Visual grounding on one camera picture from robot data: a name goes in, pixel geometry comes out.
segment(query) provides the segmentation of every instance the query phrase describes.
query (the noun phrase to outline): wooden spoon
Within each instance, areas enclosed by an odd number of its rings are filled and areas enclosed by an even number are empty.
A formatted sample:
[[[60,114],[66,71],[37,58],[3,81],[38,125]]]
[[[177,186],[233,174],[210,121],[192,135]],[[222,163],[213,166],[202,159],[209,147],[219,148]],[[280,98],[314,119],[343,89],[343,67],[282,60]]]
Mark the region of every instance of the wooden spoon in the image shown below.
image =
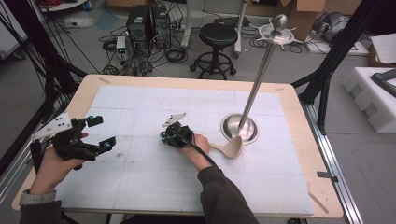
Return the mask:
[[[241,136],[232,138],[230,142],[224,146],[219,146],[213,143],[209,143],[209,145],[212,148],[221,151],[226,157],[231,159],[238,157],[241,154],[243,148]]]

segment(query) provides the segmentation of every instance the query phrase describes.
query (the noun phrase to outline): computer tower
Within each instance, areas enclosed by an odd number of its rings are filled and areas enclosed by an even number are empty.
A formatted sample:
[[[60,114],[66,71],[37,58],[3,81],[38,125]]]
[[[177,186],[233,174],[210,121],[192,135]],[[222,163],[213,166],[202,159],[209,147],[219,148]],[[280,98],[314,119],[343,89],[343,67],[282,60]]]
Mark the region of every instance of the computer tower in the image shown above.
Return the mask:
[[[151,7],[154,36],[157,46],[163,49],[171,48],[170,18],[165,5],[159,4]]]
[[[149,45],[153,38],[148,6],[132,6],[126,22],[134,56],[149,56]]]

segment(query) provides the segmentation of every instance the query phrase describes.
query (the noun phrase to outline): gray floor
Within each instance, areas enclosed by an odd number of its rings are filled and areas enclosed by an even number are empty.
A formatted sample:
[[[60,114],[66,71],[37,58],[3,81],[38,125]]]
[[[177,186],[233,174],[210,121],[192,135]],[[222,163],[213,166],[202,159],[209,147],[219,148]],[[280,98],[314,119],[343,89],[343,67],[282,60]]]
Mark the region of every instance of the gray floor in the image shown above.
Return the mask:
[[[61,18],[79,9],[66,10],[57,17]],[[124,17],[117,17],[104,7],[99,7],[88,13],[94,18],[95,25],[91,28],[80,29],[70,35],[84,51],[99,71],[106,65],[106,53],[100,36],[109,35],[109,31],[125,24]],[[213,21],[214,17],[206,16],[205,22]],[[254,25],[263,25],[266,20],[250,18]],[[95,74],[95,70],[83,58],[82,54],[73,47],[71,41],[64,42],[73,64],[81,69]],[[187,50],[189,58],[184,63],[167,63],[154,70],[148,76],[154,77],[183,77],[196,78],[199,72],[190,72],[190,64],[202,52],[209,49],[203,45],[196,33],[191,36]],[[294,53],[286,47],[285,51],[276,48],[269,68],[264,77],[265,82],[291,83],[301,77],[314,72],[325,58],[322,54],[308,53],[304,46],[301,53]],[[229,80],[253,81],[259,68],[265,49],[253,48],[248,40],[242,41],[242,54],[239,59],[233,59],[237,70],[235,76],[228,76]],[[224,50],[232,54],[231,48]],[[156,64],[165,62],[161,59]],[[373,131],[366,117],[355,106],[350,95],[341,86],[342,80],[350,74],[354,67],[367,66],[367,58],[361,56],[347,56],[336,70],[331,84],[329,105],[326,118],[326,131],[331,141],[346,182],[355,199],[364,223],[393,223],[396,219],[396,134],[378,134]],[[0,142],[3,147],[0,155],[9,148],[20,131],[33,116],[44,101],[43,91],[33,66],[29,60],[0,62]],[[13,190],[0,204],[0,223],[16,223],[19,211],[10,207],[16,190],[20,188],[26,177],[24,172],[14,185]],[[101,214],[71,214],[80,223],[105,223],[105,215]],[[260,218],[261,223],[287,223],[286,218]],[[308,223],[347,223],[346,219],[317,219],[309,218]]]

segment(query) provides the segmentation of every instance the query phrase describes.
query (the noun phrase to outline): sleeve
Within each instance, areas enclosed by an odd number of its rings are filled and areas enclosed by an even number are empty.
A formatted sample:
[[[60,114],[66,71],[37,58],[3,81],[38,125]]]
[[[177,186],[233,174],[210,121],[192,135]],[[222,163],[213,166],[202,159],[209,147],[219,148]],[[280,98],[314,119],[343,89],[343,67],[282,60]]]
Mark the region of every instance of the sleeve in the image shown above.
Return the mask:
[[[217,167],[207,167],[198,174],[203,186],[201,204],[206,224],[258,224],[238,187]]]
[[[21,206],[20,224],[61,224],[61,201]]]

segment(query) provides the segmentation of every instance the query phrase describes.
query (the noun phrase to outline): chair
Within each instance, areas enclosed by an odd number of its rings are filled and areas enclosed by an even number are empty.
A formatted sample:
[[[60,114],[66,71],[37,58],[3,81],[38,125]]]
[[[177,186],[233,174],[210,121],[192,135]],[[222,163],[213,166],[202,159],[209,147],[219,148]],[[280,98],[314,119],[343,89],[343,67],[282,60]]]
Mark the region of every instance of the chair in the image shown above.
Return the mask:
[[[230,71],[230,74],[234,75],[236,70],[233,68],[233,62],[220,51],[230,47],[238,40],[238,33],[235,29],[232,26],[221,23],[209,23],[201,28],[199,37],[204,43],[212,47],[213,51],[201,54],[194,64],[190,66],[190,70],[193,72],[198,66],[202,70],[201,75],[198,77],[200,79],[203,78],[205,73],[209,75],[221,74],[224,80],[227,80],[226,72]],[[212,55],[212,60],[204,59],[206,55]],[[221,62],[219,56],[224,57],[226,61]]]

